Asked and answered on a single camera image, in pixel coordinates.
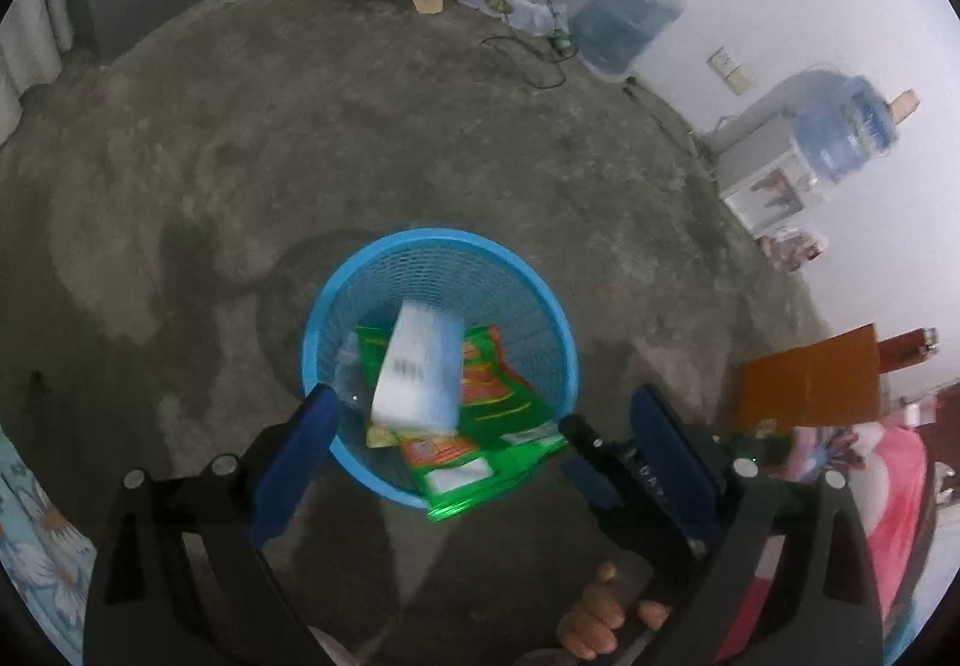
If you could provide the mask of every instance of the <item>green snack bag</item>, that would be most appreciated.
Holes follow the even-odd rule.
[[[517,487],[546,455],[563,446],[559,434],[493,451],[464,436],[429,436],[406,441],[400,450],[430,502],[427,516],[439,522]]]
[[[460,433],[481,449],[506,449],[557,434],[553,410],[507,365],[496,328],[467,331],[460,402]]]
[[[358,328],[357,335],[364,377],[375,388],[390,331]],[[550,407],[507,365],[496,327],[464,335],[461,404],[460,436],[400,441],[435,521],[516,487],[566,445]]]

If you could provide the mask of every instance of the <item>printed label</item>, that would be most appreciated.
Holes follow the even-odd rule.
[[[446,465],[464,455],[476,452],[477,445],[464,436],[427,436],[425,439],[406,441],[403,455],[415,468],[421,465]]]
[[[438,468],[426,475],[426,482],[435,495],[466,487],[474,482],[483,482],[493,476],[493,468],[483,458],[471,460],[456,468]]]

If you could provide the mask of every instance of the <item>blue gripper pad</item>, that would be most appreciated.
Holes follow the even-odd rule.
[[[251,466],[251,522],[247,535],[256,549],[282,534],[299,500],[337,436],[340,401],[318,385],[284,425],[263,431],[244,455]]]
[[[692,440],[688,432],[694,429],[680,421],[652,385],[634,393],[630,427],[637,450],[664,491],[677,527],[688,539],[712,549],[723,536],[719,517],[723,482],[712,470],[718,460],[712,451],[721,450]]]
[[[594,508],[612,509],[623,506],[623,499],[610,480],[583,458],[570,458],[560,464],[560,471]]]

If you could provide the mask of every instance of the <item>electrical cable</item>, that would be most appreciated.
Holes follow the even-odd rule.
[[[560,65],[563,65],[563,63],[569,62],[571,59],[576,57],[577,54],[580,53],[579,49],[576,49],[575,46],[570,46],[572,48],[572,52],[561,51],[556,46],[556,41],[552,35],[547,38],[547,41],[549,41],[550,44],[549,51],[542,51],[536,46],[528,43],[528,41],[522,39],[520,33],[518,33],[517,30],[515,30],[515,28],[510,24],[508,14],[506,13],[506,6],[508,5],[507,0],[501,0],[501,2],[504,5],[504,22],[506,22],[507,27],[510,28],[510,35],[491,35],[488,38],[480,41],[480,44],[482,46],[489,46],[491,49],[496,49],[500,53],[505,54],[514,64],[514,67],[517,68],[517,71],[523,77],[523,80],[528,86],[531,86],[534,89],[558,89],[559,87],[562,87],[563,84],[566,83],[566,73],[563,72],[563,68],[561,68]],[[554,7],[553,1],[546,0],[546,2],[550,8],[550,13],[553,14],[555,25],[554,32],[558,33],[560,32],[560,15],[557,13],[557,9]],[[512,54],[510,54],[509,51],[497,45],[497,43],[500,41],[507,41],[508,43],[517,44],[530,56],[540,60],[541,63],[544,63],[544,65],[553,65],[557,69],[558,73],[560,73],[560,81],[558,81],[556,84],[538,84],[533,78],[531,78],[529,73],[526,73],[526,71],[520,66],[520,63],[518,63],[517,60],[512,57]]]

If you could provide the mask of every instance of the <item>pink cloth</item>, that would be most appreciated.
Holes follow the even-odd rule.
[[[880,611],[886,619],[904,578],[920,519],[926,479],[923,441],[913,431],[892,422],[872,422],[846,430],[796,428],[794,439],[786,479],[809,481],[824,468],[835,468],[847,477],[867,535]],[[782,538],[767,541],[717,660],[741,653],[750,642],[770,593],[783,544]]]

